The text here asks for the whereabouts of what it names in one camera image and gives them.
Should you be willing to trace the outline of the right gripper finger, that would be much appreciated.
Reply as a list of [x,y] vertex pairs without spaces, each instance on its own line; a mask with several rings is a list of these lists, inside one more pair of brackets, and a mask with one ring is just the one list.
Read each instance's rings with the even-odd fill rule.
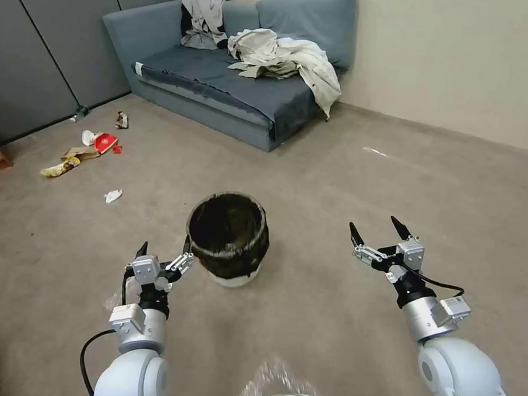
[[400,237],[401,243],[407,241],[417,241],[417,236],[412,234],[409,231],[409,228],[404,223],[399,221],[395,216],[391,216],[391,221],[397,231],[398,236]]
[[369,266],[385,266],[389,257],[365,244],[353,222],[349,222],[350,240],[353,244],[353,255]]

